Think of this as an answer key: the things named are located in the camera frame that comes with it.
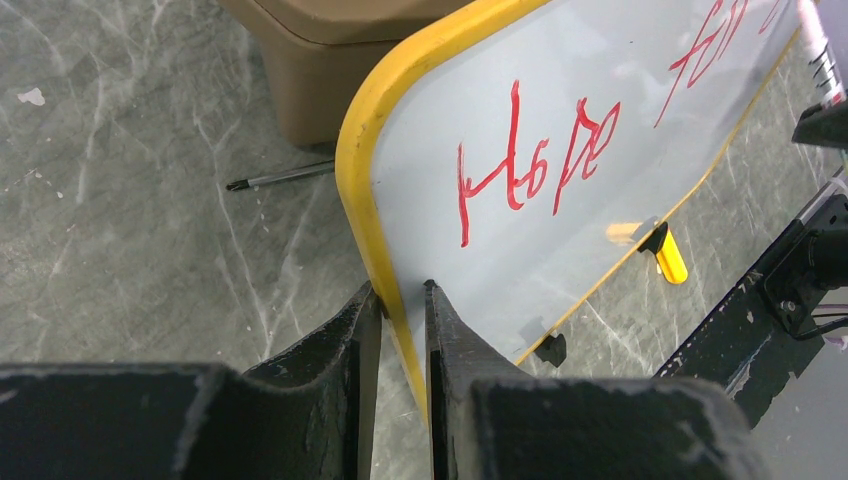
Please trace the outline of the black whiteboard foot left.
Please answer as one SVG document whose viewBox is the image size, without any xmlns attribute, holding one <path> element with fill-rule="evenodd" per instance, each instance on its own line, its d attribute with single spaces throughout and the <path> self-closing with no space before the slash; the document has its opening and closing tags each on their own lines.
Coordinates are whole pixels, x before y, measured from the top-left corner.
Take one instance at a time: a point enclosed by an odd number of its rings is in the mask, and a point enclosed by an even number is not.
<svg viewBox="0 0 848 480">
<path fill-rule="evenodd" d="M 548 363 L 554 368 L 559 368 L 568 356 L 568 346 L 565 336 L 562 333 L 546 335 L 542 342 L 535 348 L 534 355 L 541 362 Z"/>
</svg>

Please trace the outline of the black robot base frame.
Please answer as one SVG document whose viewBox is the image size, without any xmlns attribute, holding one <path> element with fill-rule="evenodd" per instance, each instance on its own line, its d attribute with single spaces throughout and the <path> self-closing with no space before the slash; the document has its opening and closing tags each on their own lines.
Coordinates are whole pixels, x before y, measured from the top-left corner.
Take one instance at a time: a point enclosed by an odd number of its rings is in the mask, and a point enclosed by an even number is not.
<svg viewBox="0 0 848 480">
<path fill-rule="evenodd" d="M 756 426 L 847 324 L 844 306 L 815 311 L 847 285 L 847 176 L 831 177 L 659 368 L 659 378 L 692 377 L 722 386 Z"/>
</svg>

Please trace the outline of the tan plastic tool case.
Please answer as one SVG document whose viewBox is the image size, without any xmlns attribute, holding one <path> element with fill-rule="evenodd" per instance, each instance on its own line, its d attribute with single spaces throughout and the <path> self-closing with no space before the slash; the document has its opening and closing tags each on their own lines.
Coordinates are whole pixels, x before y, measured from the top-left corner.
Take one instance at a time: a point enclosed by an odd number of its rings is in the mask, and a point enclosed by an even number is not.
<svg viewBox="0 0 848 480">
<path fill-rule="evenodd" d="M 398 43 L 464 0 L 224 0 L 257 40 L 279 129 L 295 146 L 333 142 L 360 85 Z"/>
</svg>

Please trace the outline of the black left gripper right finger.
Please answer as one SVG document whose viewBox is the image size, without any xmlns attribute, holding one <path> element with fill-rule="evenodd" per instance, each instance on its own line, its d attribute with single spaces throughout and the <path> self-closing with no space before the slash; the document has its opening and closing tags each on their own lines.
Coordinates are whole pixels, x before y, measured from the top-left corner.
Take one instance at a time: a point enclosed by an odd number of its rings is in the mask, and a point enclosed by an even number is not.
<svg viewBox="0 0 848 480">
<path fill-rule="evenodd" d="M 539 378 L 498 353 L 425 284 L 437 479 L 766 479 L 742 410 L 678 378 Z"/>
</svg>

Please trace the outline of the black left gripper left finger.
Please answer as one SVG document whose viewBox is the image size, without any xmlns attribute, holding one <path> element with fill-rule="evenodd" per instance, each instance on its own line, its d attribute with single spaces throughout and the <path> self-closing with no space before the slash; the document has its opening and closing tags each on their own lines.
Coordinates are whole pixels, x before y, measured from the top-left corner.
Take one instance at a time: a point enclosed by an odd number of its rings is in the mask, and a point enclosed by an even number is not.
<svg viewBox="0 0 848 480">
<path fill-rule="evenodd" d="M 364 284 L 244 372 L 222 363 L 7 363 L 5 479 L 365 479 L 381 307 Z"/>
</svg>

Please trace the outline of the yellow framed whiteboard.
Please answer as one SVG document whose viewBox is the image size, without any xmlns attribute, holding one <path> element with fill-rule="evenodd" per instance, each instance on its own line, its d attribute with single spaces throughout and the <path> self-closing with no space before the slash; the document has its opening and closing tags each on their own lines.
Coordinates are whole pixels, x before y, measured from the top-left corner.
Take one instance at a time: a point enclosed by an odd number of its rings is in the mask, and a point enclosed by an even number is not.
<svg viewBox="0 0 848 480">
<path fill-rule="evenodd" d="M 427 406 L 424 284 L 520 364 L 705 180 L 792 1 L 474 1 L 392 49 L 336 183 Z"/>
</svg>

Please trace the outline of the black whiteboard foot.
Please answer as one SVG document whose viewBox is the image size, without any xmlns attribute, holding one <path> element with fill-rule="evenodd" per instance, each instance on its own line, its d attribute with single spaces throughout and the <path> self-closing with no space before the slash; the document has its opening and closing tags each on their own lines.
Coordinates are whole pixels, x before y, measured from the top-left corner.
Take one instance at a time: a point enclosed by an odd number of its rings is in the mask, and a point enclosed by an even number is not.
<svg viewBox="0 0 848 480">
<path fill-rule="evenodd" d="M 565 336 L 562 333 L 546 335 L 542 342 L 535 348 L 534 355 L 541 362 L 548 363 L 554 368 L 559 368 L 568 356 L 568 346 Z"/>
<path fill-rule="evenodd" d="M 667 222 L 657 224 L 650 235 L 639 245 L 637 251 L 650 251 L 655 256 L 658 256 L 665 245 L 668 232 L 669 226 Z"/>
</svg>

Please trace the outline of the screwdriver on table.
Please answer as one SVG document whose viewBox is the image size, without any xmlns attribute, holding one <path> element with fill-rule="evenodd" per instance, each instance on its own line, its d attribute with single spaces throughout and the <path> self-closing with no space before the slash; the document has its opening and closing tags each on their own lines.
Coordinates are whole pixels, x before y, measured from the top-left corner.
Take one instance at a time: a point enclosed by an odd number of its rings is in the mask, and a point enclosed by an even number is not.
<svg viewBox="0 0 848 480">
<path fill-rule="evenodd" d="M 323 175 L 333 172 L 334 170 L 334 160 L 323 161 L 260 177 L 236 180 L 228 183 L 225 186 L 225 189 L 227 191 L 247 190 L 256 187 L 261 187 L 264 185 L 295 181 L 313 176 Z"/>
</svg>

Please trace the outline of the white red whiteboard marker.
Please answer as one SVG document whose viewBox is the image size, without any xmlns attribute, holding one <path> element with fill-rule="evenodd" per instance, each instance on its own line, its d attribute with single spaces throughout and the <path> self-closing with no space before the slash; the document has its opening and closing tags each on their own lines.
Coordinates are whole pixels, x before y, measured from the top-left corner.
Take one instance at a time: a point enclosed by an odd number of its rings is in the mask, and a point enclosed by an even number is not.
<svg viewBox="0 0 848 480">
<path fill-rule="evenodd" d="M 818 7 L 812 0 L 797 0 L 796 7 L 801 24 L 801 36 L 816 91 L 821 97 L 823 108 L 832 107 L 846 100 L 846 89 L 837 67 L 835 57 L 825 34 Z"/>
</svg>

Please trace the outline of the black whiteboard foot right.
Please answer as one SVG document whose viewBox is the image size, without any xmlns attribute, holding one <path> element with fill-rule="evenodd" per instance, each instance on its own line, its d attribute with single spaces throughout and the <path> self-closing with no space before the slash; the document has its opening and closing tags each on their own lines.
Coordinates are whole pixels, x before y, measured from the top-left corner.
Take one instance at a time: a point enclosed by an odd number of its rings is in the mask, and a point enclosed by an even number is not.
<svg viewBox="0 0 848 480">
<path fill-rule="evenodd" d="M 650 235 L 639 245 L 637 251 L 650 251 L 655 256 L 658 256 L 665 245 L 668 232 L 669 226 L 667 222 L 657 224 Z"/>
</svg>

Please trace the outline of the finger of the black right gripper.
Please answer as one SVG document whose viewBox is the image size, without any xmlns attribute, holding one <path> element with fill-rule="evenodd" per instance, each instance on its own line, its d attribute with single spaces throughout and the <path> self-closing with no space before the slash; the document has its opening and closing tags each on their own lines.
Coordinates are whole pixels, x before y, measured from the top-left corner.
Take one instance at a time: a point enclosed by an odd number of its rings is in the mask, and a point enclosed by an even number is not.
<svg viewBox="0 0 848 480">
<path fill-rule="evenodd" d="M 829 107 L 821 104 L 806 109 L 792 134 L 792 142 L 833 149 L 848 147 L 847 102 Z"/>
</svg>

